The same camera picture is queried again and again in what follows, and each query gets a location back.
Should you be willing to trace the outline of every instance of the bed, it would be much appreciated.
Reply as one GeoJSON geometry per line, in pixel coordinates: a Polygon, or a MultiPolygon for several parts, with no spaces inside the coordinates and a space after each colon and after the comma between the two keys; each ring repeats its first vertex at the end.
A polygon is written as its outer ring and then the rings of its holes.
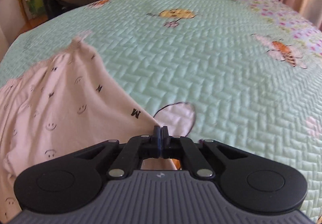
{"type": "Polygon", "coordinates": [[[0,64],[0,87],[80,32],[149,114],[190,102],[193,141],[215,139],[298,169],[309,184],[301,210],[317,221],[322,33],[310,22],[277,0],[108,0],[20,35],[0,64]]]}

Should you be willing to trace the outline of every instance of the quilted fabric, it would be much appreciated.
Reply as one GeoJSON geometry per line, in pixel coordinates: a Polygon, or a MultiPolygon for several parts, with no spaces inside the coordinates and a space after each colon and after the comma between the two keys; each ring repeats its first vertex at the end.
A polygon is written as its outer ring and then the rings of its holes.
{"type": "Polygon", "coordinates": [[[319,129],[312,121],[322,119],[322,69],[307,49],[233,0],[111,0],[21,35],[0,64],[0,86],[85,30],[92,31],[85,41],[110,75],[150,114],[190,102],[196,123],[189,137],[195,142],[212,138],[298,169],[309,184],[302,211],[317,220],[322,141],[321,133],[310,132],[319,129]],[[195,17],[158,16],[176,8],[195,17]],[[272,59],[254,33],[299,47],[308,68],[272,59]]]}

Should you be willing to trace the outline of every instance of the silver screw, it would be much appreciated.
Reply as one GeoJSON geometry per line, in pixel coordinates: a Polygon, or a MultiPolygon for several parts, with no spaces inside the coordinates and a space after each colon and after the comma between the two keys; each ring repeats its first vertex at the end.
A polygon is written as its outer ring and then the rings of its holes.
{"type": "Polygon", "coordinates": [[[197,171],[197,174],[200,177],[211,177],[213,175],[213,172],[209,169],[200,169],[197,171]]]}
{"type": "Polygon", "coordinates": [[[124,171],[121,169],[111,169],[108,173],[111,177],[122,177],[124,175],[124,171]]]}

